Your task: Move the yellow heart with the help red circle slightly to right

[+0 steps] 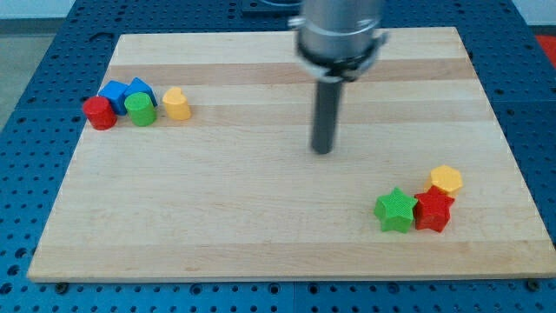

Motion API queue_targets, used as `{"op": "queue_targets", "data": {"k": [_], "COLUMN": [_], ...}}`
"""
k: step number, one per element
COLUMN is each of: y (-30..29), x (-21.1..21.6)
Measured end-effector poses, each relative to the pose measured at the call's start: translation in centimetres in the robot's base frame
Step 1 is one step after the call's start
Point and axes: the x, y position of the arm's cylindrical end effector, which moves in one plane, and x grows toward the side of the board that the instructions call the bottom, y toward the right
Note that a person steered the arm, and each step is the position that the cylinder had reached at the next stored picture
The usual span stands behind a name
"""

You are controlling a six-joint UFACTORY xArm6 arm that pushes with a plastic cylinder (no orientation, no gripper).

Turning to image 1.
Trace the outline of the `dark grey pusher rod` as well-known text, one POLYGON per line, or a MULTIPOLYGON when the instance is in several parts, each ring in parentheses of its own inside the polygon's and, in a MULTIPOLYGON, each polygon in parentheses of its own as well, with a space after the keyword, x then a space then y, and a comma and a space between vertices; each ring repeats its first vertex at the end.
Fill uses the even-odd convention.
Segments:
POLYGON ((329 153, 334 147, 334 137, 343 83, 316 85, 311 147, 319 155, 329 153))

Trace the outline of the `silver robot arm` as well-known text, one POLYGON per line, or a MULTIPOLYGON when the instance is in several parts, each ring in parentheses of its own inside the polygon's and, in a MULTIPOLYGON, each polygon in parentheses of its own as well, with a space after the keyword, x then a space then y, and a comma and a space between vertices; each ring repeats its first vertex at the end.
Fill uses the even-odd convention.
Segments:
POLYGON ((387 34, 375 35, 382 0, 304 0, 288 20, 295 53, 315 78, 311 148, 325 155, 334 147, 342 87, 374 64, 387 34))

